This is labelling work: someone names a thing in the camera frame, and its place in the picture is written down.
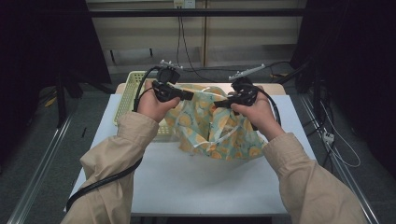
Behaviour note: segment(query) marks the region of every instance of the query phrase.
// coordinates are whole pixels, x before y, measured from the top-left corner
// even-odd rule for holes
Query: black backdrop
[[[311,1],[308,7],[328,7],[330,1]],[[344,0],[332,44],[319,52],[320,72],[332,98],[374,156],[396,176],[396,11],[392,1]],[[318,49],[319,37],[332,18],[304,18],[298,47],[291,60],[300,66]],[[313,70],[302,73],[300,85],[311,85]]]
[[[111,82],[91,17],[75,11],[88,12],[85,0],[0,2],[0,161],[23,135],[40,90],[60,74],[75,83]]]

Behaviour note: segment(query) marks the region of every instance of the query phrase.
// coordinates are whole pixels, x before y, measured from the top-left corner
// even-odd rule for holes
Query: metal rail
[[[31,178],[28,186],[26,187],[25,191],[23,192],[20,200],[18,201],[14,211],[11,214],[7,224],[22,224],[24,223],[29,211],[35,202],[35,197],[37,193],[40,191],[41,185],[44,179],[47,176],[47,173],[50,169],[53,159],[56,156],[56,152],[58,151],[59,146],[64,139],[64,135],[67,132],[67,129],[70,125],[70,121],[73,118],[74,113],[78,107],[78,100],[74,101],[76,104],[71,106],[70,113],[66,118],[64,124],[56,129],[55,134],[52,137],[47,150],[41,159],[38,167],[35,170],[33,177]]]
[[[318,128],[319,124],[318,124],[317,120],[315,119],[314,112],[312,111],[312,109],[313,109],[312,103],[308,99],[305,99],[305,97],[302,95],[300,95],[300,99],[303,103],[303,106],[304,106],[309,118],[311,118],[313,120],[315,128],[318,129],[319,137],[322,138],[323,131],[326,132],[326,130],[325,130],[325,128],[323,128],[323,131],[322,131],[321,129]],[[329,150],[330,150],[329,145],[325,144],[325,146],[326,146],[326,150],[329,152]],[[338,150],[336,148],[332,152],[337,153],[338,156],[340,156],[340,153],[338,152]],[[332,160],[335,168],[337,169],[337,172],[339,173],[341,179],[343,180],[343,183],[346,184],[352,190],[352,192],[358,197],[358,199],[361,203],[361,208],[364,212],[364,215],[366,215],[367,222],[370,224],[379,224],[379,220],[375,216],[372,206],[370,205],[369,201],[367,200],[366,196],[364,195],[363,191],[361,190],[361,187],[356,182],[352,173],[350,173],[349,168],[345,164],[343,164],[340,160],[338,160],[338,158],[333,153],[330,154],[331,160]]]
[[[185,9],[92,9],[46,10],[36,13],[42,16],[90,16],[92,18],[117,17],[302,17],[304,15],[325,16],[334,13],[332,8],[185,8]]]

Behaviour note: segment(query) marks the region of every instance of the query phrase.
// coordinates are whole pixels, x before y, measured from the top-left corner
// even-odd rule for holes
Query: teal and yellow fabric
[[[248,119],[236,116],[231,109],[214,106],[213,102],[227,98],[222,89],[194,84],[177,86],[194,92],[191,101],[181,102],[165,117],[180,139],[180,149],[221,160],[248,160],[263,155],[265,142],[253,131]]]

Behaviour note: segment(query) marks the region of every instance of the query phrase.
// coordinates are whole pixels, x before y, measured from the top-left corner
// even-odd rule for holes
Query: hand
[[[264,134],[268,141],[284,133],[276,122],[268,98],[259,92],[256,102],[252,106],[232,104],[231,109],[247,117],[256,126],[260,133]]]
[[[150,88],[152,88],[152,81],[146,81],[145,90],[148,91],[141,96],[137,113],[146,115],[157,122],[161,122],[168,110],[175,108],[178,105],[180,98],[177,97],[168,102],[162,103],[158,101],[154,90],[149,90]]]

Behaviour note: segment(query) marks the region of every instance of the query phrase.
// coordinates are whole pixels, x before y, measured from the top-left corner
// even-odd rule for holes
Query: electrical outlet
[[[184,0],[174,0],[174,7],[175,8],[183,8],[184,7]]]
[[[184,0],[184,8],[195,8],[195,0]]]
[[[323,133],[323,140],[329,144],[331,144],[334,141],[334,134],[332,133]]]

